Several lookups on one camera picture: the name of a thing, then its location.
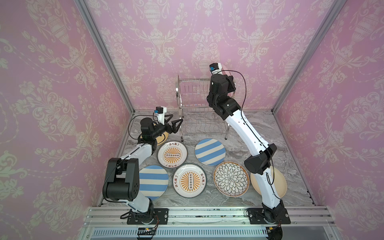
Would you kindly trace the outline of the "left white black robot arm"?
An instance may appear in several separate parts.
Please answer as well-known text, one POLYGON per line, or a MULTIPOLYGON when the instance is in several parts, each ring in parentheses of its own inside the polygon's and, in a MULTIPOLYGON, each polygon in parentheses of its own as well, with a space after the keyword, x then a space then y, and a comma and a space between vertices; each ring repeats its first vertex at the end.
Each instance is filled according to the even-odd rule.
POLYGON ((124 203, 131 209, 121 219, 127 223, 151 224, 159 219, 155 215, 153 201, 140 193, 139 166, 156 150, 157 138, 164 133, 177 133, 183 119, 169 121, 172 114, 155 111, 153 118, 148 116, 140 121, 141 133, 136 147, 128 154, 111 158, 108 161, 102 187, 103 199, 113 203, 124 203))

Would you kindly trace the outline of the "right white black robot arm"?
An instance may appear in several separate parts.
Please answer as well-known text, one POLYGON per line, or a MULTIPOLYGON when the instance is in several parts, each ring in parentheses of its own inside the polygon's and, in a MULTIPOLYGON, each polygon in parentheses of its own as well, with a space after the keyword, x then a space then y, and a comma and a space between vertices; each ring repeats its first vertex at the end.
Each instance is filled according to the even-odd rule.
POLYGON ((232 76, 212 75, 207 96, 209 107, 236 131, 250 151, 251 156, 244 161, 244 165, 259 185, 266 221, 271 224, 290 224, 288 211, 274 185, 273 177, 276 175, 270 169, 277 147, 261 137, 243 114, 241 106, 229 96, 235 90, 232 76))

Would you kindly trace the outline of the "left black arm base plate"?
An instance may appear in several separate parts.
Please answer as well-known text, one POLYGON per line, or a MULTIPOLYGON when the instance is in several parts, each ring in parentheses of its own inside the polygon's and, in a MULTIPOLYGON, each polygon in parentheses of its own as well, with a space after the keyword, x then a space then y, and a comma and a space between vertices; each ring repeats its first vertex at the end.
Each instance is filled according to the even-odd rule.
POLYGON ((153 209, 151 213, 135 213, 129 211, 128 225, 166 225, 168 223, 169 209, 153 209))

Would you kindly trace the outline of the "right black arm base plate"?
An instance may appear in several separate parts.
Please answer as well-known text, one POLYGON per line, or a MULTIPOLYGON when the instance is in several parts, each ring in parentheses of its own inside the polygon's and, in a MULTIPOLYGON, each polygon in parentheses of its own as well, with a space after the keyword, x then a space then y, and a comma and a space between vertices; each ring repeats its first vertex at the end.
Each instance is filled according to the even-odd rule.
POLYGON ((249 208, 246 210, 246 215, 251 225, 289 225, 291 219, 287 209, 269 210, 263 208, 249 208))

